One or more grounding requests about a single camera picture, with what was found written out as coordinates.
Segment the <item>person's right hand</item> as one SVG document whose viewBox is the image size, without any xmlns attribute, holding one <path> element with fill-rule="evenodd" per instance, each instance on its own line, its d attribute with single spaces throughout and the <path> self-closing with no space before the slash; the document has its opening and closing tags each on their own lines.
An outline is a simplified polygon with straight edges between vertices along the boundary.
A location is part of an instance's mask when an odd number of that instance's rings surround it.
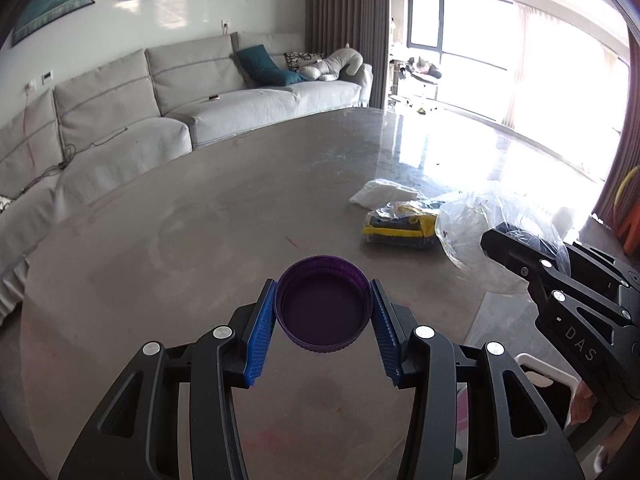
<svg viewBox="0 0 640 480">
<path fill-rule="evenodd" d="M 580 382 L 570 404 L 570 424 L 579 425 L 586 422 L 593 410 L 597 399 L 584 383 Z"/>
</svg>

